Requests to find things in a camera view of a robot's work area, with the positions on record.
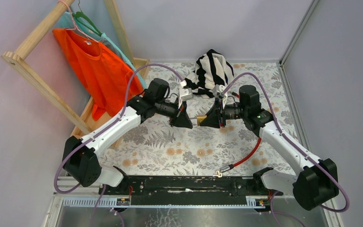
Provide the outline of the brass padlock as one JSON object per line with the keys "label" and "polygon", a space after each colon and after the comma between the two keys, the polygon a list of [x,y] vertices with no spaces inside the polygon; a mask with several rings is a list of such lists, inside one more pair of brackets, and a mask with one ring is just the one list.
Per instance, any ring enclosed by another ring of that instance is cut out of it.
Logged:
{"label": "brass padlock", "polygon": [[200,126],[201,125],[201,123],[205,120],[207,118],[207,116],[206,115],[198,115],[197,117],[196,117],[196,120],[197,120],[197,125],[198,126]]}

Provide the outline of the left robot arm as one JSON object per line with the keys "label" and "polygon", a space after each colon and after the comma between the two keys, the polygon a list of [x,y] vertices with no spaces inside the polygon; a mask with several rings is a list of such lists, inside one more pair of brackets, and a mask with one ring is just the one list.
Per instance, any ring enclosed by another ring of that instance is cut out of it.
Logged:
{"label": "left robot arm", "polygon": [[191,129],[192,122],[187,114],[187,100],[193,98],[185,81],[177,100],[167,100],[169,84],[155,78],[140,95],[131,98],[121,111],[95,131],[76,138],[72,136],[65,142],[63,169],[69,173],[79,186],[89,187],[94,183],[109,185],[116,194],[123,194],[128,187],[125,174],[116,167],[102,167],[99,158],[118,139],[130,130],[141,125],[155,114],[169,118],[172,127]]}

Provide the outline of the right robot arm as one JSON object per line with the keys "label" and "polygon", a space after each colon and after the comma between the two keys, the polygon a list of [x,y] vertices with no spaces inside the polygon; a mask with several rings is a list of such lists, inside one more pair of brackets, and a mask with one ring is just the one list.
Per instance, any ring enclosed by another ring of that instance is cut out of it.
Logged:
{"label": "right robot arm", "polygon": [[269,144],[288,162],[293,175],[271,167],[253,174],[252,188],[263,195],[277,190],[292,195],[305,210],[311,210],[338,196],[337,166],[331,159],[320,159],[286,134],[271,112],[261,107],[259,93],[252,85],[240,87],[239,101],[231,105],[226,98],[215,98],[211,109],[197,119],[198,126],[223,128],[228,120],[241,119],[245,127]]}

